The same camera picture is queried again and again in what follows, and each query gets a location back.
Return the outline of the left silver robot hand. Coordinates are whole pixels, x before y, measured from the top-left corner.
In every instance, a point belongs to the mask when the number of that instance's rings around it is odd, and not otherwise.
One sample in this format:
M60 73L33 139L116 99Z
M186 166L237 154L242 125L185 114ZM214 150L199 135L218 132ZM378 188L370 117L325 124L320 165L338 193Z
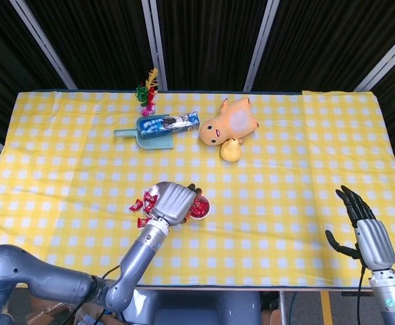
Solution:
M202 190L193 183L183 186L162 181L151 186L147 192L151 196L157 196L157 201L147 216L151 219L161 218L172 227L185 222L194 199L202 193Z

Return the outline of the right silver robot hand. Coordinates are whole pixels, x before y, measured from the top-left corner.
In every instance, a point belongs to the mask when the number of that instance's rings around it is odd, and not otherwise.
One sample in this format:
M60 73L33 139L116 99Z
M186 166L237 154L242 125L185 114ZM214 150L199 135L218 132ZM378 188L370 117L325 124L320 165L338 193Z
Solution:
M325 231L330 246L338 253L361 260L372 272L392 269L395 252L384 224L370 206L354 191L342 185L336 194L342 199L356 237L356 246L339 244L330 230Z

